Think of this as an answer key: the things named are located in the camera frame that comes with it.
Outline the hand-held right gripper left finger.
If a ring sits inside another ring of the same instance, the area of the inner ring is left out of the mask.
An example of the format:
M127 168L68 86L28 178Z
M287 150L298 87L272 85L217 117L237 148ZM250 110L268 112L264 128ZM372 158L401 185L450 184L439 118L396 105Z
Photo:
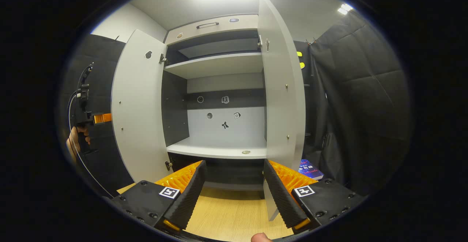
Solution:
M192 217L206 172L206 161L201 160L157 182L137 182L110 202L148 226L166 232L181 232Z

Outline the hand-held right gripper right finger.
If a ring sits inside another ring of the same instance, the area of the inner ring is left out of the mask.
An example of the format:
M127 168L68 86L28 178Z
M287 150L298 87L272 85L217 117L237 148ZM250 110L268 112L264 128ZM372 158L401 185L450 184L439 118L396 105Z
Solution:
M328 225L366 200L330 178L317 181L271 160L263 175L287 228L304 232Z

